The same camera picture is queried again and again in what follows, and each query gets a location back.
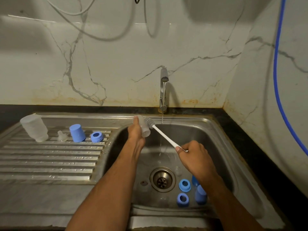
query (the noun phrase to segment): marble wall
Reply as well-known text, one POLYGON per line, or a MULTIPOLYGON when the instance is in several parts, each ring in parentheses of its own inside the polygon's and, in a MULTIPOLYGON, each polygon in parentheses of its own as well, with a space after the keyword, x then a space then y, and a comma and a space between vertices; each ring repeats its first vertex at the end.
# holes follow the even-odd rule
MULTIPOLYGON (((283 108, 295 132, 306 146, 307 7, 307 0, 287 0, 277 73, 283 108)), ((308 157, 284 124, 274 94, 273 54, 279 8, 280 0, 273 0, 252 27, 224 109, 308 197, 308 157)))
POLYGON ((0 103, 155 107, 166 67, 170 106, 222 107, 268 2, 0 0, 0 103))

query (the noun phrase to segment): white brush handle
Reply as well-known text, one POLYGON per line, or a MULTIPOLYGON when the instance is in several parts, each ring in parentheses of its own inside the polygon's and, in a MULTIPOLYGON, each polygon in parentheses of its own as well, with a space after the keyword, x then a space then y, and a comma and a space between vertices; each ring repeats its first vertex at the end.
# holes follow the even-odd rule
POLYGON ((158 129, 155 125, 152 126, 158 133, 161 134, 174 148, 180 147, 176 142, 172 141, 167 135, 165 135, 160 129, 158 129))

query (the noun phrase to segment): black countertop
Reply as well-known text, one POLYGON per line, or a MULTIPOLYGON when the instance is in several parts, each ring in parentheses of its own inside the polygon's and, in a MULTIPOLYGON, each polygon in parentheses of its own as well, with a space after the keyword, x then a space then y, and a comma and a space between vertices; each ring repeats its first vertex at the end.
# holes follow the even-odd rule
MULTIPOLYGON (((22 117, 34 112, 157 114, 158 108, 0 105, 0 132, 17 123, 22 117)), ((270 196, 270 200, 283 212, 283 214, 280 212, 280 215, 287 223, 287 230, 290 228, 288 225, 289 222, 295 230, 307 229, 307 212, 305 211, 308 208, 308 198, 298 190, 223 109, 169 108, 167 114, 214 116, 259 180, 261 188, 263 188, 264 192, 270 196)))

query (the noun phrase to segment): sink drain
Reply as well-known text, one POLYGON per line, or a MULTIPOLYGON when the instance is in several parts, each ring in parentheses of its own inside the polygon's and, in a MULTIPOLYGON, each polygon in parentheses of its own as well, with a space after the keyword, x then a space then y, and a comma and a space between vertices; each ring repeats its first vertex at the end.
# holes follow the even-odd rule
POLYGON ((158 192, 169 192, 175 186, 175 175, 168 168, 156 168, 150 175, 150 182, 158 192))

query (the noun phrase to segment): faucet spout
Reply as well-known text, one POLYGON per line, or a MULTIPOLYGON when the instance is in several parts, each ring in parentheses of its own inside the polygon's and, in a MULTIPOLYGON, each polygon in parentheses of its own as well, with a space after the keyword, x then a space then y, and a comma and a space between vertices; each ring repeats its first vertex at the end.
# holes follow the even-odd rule
POLYGON ((166 91, 164 94, 164 83, 169 81, 168 71, 166 68, 160 70, 160 99, 159 99, 159 108, 162 112, 167 111, 166 103, 166 91))

